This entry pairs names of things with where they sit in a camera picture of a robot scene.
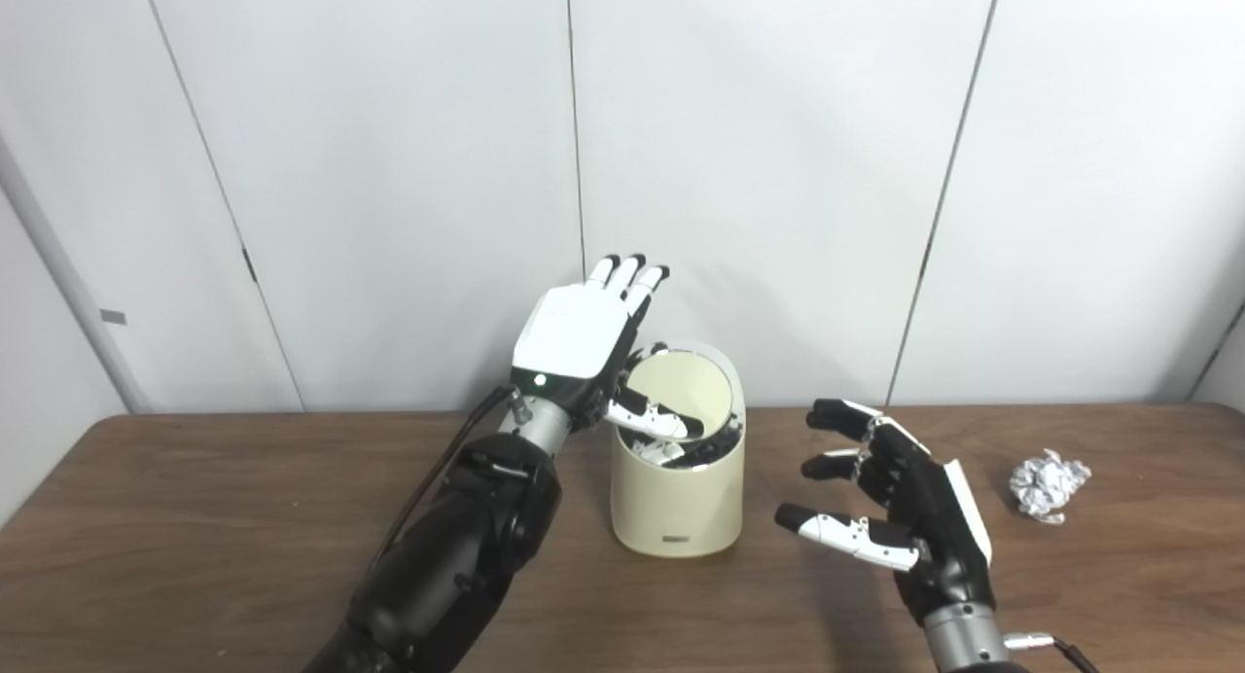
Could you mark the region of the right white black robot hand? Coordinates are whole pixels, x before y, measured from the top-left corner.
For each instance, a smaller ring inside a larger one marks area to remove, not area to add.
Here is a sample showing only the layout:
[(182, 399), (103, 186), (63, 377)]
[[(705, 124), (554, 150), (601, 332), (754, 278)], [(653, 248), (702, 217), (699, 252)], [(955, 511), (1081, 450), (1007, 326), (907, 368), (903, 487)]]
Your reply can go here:
[(992, 542), (960, 462), (937, 462), (929, 447), (879, 408), (818, 399), (806, 425), (854, 440), (801, 464), (808, 479), (847, 479), (885, 510), (853, 518), (792, 503), (774, 522), (824, 549), (889, 569), (908, 615), (924, 624), (952, 605), (995, 610)]

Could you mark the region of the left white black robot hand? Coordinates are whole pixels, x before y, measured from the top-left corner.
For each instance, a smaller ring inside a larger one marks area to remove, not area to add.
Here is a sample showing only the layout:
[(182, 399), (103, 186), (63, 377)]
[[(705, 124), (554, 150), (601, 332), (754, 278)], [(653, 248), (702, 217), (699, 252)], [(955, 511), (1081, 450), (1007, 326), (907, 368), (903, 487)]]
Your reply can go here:
[(609, 255), (583, 282), (543, 294), (510, 362), (510, 383), (532, 415), (507, 430), (548, 455), (601, 420), (676, 442), (702, 438), (702, 420), (627, 388), (639, 327), (667, 277), (667, 266), (647, 266), (644, 255)]

